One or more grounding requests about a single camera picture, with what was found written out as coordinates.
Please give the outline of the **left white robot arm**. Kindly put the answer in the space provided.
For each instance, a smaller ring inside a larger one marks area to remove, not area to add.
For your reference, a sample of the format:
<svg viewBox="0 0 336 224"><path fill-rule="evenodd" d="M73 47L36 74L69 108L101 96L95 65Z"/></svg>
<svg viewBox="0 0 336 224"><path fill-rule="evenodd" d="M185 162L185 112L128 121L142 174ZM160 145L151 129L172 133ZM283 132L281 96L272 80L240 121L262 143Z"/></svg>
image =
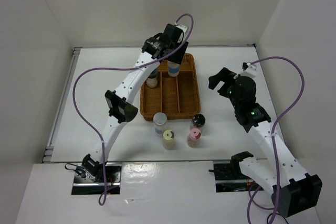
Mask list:
<svg viewBox="0 0 336 224"><path fill-rule="evenodd" d="M163 60L182 62L191 31L191 27L178 23L167 24L164 32L144 42L134 67L127 70L125 79L114 90L105 92L104 97L109 110L106 125L98 134L100 143L82 160L86 176L91 181L98 182L106 178L105 165L112 146L121 130L138 113L133 101L141 86Z"/></svg>

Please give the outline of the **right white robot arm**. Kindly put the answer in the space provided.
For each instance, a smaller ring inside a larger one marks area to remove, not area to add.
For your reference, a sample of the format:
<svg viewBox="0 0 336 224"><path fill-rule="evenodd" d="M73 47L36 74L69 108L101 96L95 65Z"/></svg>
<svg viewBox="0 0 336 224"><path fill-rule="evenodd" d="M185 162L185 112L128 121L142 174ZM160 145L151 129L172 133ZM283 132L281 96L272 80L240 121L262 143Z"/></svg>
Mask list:
<svg viewBox="0 0 336 224"><path fill-rule="evenodd" d="M209 77L208 87L230 100L236 120L261 148L271 168L260 164L248 151L235 154L230 160L230 172L235 178L247 176L270 196L274 207L283 217L290 217L315 207L320 196L322 181L310 175L292 155L266 110L257 103L254 66L236 74L223 68Z"/></svg>

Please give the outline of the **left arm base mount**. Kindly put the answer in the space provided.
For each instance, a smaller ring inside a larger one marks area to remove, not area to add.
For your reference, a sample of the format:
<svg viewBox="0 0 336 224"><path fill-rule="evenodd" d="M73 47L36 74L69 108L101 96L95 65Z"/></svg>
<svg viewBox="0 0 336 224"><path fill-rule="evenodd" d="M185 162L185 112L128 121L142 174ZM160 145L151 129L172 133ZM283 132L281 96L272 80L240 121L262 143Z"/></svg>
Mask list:
<svg viewBox="0 0 336 224"><path fill-rule="evenodd" d="M85 172L84 168L76 163L66 163L65 169L75 172L72 184L72 195L99 195L104 191L103 174L100 172L95 179ZM118 195L120 193L121 163L106 164L106 180L108 195Z"/></svg>

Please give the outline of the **silver-lid blue-label bottle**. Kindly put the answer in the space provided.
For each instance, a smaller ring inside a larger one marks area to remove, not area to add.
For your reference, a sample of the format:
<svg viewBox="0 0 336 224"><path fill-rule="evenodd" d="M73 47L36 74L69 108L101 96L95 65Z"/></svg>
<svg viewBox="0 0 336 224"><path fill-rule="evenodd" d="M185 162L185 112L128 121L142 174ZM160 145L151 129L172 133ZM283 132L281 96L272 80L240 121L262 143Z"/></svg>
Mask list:
<svg viewBox="0 0 336 224"><path fill-rule="evenodd" d="M158 112L153 117L154 129L157 135L162 136L167 129L167 116L163 112Z"/></svg>
<svg viewBox="0 0 336 224"><path fill-rule="evenodd" d="M174 62L171 62L171 61L168 61L167 62L167 67L168 67L168 75L170 77L176 77L178 76L179 72L180 72L180 64L178 63L174 63Z"/></svg>

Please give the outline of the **yellow-lid spice bottle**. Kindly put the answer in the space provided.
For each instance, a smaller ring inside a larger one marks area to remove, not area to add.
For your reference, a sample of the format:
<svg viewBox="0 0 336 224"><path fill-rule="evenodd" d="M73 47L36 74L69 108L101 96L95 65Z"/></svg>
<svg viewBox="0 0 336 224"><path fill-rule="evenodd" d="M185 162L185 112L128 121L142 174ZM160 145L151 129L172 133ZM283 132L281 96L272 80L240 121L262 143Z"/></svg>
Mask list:
<svg viewBox="0 0 336 224"><path fill-rule="evenodd" d="M175 147L175 135L172 130L165 130L163 132L163 146L167 150L171 150Z"/></svg>

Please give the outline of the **pink-lid spice bottle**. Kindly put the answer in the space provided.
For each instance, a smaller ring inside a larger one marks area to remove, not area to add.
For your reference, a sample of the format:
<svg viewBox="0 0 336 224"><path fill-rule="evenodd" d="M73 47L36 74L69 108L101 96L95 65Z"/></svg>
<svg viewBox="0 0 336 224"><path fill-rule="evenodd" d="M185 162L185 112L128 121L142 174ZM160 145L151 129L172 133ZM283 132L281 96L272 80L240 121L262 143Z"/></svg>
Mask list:
<svg viewBox="0 0 336 224"><path fill-rule="evenodd" d="M197 148L200 144L201 131L198 128L193 128L187 137L187 144L189 147Z"/></svg>

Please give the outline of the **black-lid spice bottle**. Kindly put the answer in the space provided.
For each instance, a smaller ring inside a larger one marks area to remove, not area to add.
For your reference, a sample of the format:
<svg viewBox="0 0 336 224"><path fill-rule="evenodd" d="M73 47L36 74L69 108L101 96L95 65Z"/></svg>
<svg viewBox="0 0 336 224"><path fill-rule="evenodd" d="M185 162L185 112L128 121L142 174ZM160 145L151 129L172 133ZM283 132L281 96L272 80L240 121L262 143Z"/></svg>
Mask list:
<svg viewBox="0 0 336 224"><path fill-rule="evenodd" d="M190 129L199 129L200 131L204 127L206 122L205 116L203 114L196 114L193 116L190 124Z"/></svg>
<svg viewBox="0 0 336 224"><path fill-rule="evenodd" d="M155 88L157 86L157 83L158 83L157 76L158 76L158 71L156 69L154 69L150 73L150 75L148 76L148 78L146 79L146 85L149 88Z"/></svg>

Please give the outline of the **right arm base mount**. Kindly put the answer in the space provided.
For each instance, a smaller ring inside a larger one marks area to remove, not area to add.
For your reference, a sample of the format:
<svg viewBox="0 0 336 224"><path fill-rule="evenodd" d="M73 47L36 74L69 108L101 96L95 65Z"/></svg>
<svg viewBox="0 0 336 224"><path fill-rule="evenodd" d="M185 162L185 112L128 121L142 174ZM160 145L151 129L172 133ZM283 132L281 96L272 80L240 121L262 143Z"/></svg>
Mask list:
<svg viewBox="0 0 336 224"><path fill-rule="evenodd" d="M214 175L217 193L232 193L248 191L251 187L252 190L257 188L251 178L245 175L236 175L229 161L213 161L213 168L208 171Z"/></svg>

